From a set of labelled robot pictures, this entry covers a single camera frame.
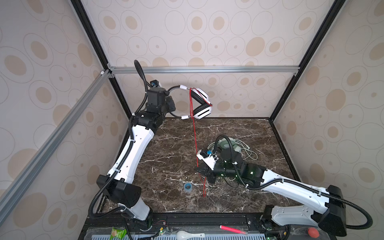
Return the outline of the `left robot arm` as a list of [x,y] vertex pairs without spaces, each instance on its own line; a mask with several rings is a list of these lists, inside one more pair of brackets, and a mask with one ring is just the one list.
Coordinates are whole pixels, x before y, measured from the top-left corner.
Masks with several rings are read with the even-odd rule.
[[139,221],[148,221],[151,208],[141,198],[142,189],[133,185],[135,173],[142,155],[149,142],[162,125],[168,113],[176,110],[170,92],[162,88],[158,81],[147,82],[139,61],[134,61],[135,68],[144,82],[145,97],[136,112],[132,113],[128,124],[128,141],[114,166],[97,183],[100,190],[89,206],[88,216],[100,219],[106,214],[94,213],[94,207],[101,195],[107,196],[118,207],[107,215],[121,211]]

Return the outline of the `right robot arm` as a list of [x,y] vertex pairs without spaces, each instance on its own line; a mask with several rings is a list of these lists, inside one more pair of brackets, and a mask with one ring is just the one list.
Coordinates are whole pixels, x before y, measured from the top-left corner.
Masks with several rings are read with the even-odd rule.
[[226,135],[219,135],[211,147],[197,150],[196,156],[197,173],[211,184],[218,178],[235,179],[249,191],[275,193],[300,203],[295,207],[266,206],[260,218],[265,230],[274,226],[302,225],[345,237],[348,229],[365,230],[373,225],[372,216],[360,206],[345,200],[340,188],[307,185],[266,167],[247,163]]

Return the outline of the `white black headphones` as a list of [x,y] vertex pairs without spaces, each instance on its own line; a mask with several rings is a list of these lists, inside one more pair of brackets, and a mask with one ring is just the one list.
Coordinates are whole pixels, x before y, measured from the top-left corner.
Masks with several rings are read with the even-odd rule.
[[213,105],[209,100],[209,96],[206,92],[204,92],[200,88],[188,88],[184,85],[177,85],[173,86],[168,89],[169,92],[172,92],[174,90],[184,90],[187,91],[189,94],[189,107],[190,107],[190,113],[188,115],[183,116],[177,116],[174,114],[174,111],[170,112],[170,115],[174,118],[186,120],[186,119],[193,119],[193,120],[200,120],[207,116],[209,116],[213,111]]

